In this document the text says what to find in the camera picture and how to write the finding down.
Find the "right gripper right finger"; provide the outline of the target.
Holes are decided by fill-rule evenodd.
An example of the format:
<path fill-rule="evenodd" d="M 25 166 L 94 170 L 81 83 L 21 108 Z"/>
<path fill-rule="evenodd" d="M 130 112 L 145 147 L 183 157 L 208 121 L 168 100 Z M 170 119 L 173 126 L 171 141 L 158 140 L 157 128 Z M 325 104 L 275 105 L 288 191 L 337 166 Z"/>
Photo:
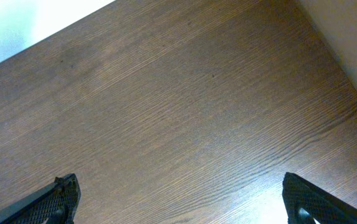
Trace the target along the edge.
<path fill-rule="evenodd" d="M 282 197 L 290 224 L 357 224 L 356 208 L 297 174 L 285 174 Z"/>

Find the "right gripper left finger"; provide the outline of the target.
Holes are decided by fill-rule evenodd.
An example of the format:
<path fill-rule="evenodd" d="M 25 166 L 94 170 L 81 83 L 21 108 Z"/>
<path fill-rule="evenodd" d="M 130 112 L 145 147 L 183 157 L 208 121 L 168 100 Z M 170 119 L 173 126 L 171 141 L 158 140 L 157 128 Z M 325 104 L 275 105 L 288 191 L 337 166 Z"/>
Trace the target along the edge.
<path fill-rule="evenodd" d="M 54 182 L 0 210 L 0 224 L 74 224 L 81 197 L 75 174 Z"/>

